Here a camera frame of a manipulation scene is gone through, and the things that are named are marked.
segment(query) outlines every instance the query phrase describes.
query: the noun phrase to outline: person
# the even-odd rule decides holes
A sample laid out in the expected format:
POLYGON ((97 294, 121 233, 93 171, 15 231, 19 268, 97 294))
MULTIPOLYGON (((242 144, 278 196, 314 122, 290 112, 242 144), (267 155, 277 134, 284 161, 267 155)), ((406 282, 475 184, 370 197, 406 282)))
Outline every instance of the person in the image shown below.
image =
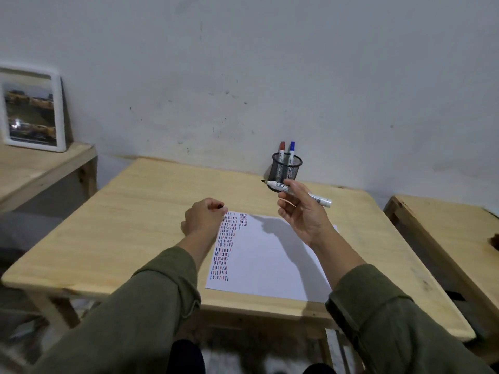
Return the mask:
MULTIPOLYGON (((326 308, 371 373, 492 373, 338 234, 296 181, 279 193, 278 214, 317 255, 333 292, 326 308)), ((41 373, 202 373, 199 348, 173 342, 199 308, 197 271, 228 208, 207 198, 181 223, 185 237, 134 275, 35 364, 41 373)), ((305 373, 333 373, 325 364, 305 373)))

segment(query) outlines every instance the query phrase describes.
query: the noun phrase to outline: white wall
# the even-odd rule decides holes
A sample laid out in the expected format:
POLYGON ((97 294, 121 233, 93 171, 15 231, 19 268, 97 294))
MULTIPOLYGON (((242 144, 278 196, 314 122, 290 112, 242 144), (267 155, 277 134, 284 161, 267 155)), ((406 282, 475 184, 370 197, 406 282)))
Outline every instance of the white wall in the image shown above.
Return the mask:
POLYGON ((0 60, 59 69, 114 155, 499 204, 499 0, 0 0, 0 60))

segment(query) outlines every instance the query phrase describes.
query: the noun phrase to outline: table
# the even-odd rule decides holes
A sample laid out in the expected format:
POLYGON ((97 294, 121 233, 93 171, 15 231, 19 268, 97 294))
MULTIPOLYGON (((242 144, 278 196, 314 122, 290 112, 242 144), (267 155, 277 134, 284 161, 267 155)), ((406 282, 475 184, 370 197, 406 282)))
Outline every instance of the table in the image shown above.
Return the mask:
MULTIPOLYGON (((183 237, 184 212, 205 197, 233 211, 277 216, 277 195, 261 177, 140 158, 49 233, 2 277, 30 292, 42 313, 62 330, 71 327, 49 296, 105 299, 139 267, 183 237)), ((437 322, 461 340, 475 336, 444 290, 363 190, 307 186, 333 200, 331 222, 437 322)), ((205 289, 212 251, 198 276, 202 310, 239 319, 282 321, 315 330, 335 324, 323 303, 205 289)))
POLYGON ((16 209, 77 169, 91 196, 97 192, 96 157, 94 146, 76 142, 66 152, 0 144, 0 212, 16 209))
POLYGON ((491 335, 475 352, 489 363, 499 360, 499 252, 489 242, 499 233, 499 218, 482 207, 409 195, 394 195, 384 211, 408 227, 477 307, 491 335))

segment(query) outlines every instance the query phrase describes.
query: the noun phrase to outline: hand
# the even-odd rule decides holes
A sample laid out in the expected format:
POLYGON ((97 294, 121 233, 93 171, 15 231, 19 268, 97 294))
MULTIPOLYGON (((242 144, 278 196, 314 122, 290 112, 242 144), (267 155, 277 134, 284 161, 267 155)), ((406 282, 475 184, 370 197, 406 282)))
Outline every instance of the hand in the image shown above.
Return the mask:
POLYGON ((202 232, 209 239, 215 238, 228 208, 224 203, 213 198, 196 202, 186 211, 185 220, 180 223, 184 235, 202 232))
POLYGON ((285 179, 284 184, 290 186, 295 195, 279 193, 278 213, 306 245, 315 249, 328 233, 335 232, 326 211, 308 194, 310 190, 302 183, 285 179))

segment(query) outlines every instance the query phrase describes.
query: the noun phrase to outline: dark pants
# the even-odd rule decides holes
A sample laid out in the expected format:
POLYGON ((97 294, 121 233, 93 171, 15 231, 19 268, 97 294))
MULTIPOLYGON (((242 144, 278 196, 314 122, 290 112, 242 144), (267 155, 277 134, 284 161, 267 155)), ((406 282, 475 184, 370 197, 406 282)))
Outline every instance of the dark pants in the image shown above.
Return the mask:
MULTIPOLYGON (((201 350, 189 340, 178 340, 172 344, 166 374, 205 374, 205 361, 201 350)), ((303 374, 335 374, 326 364, 313 364, 303 374)))

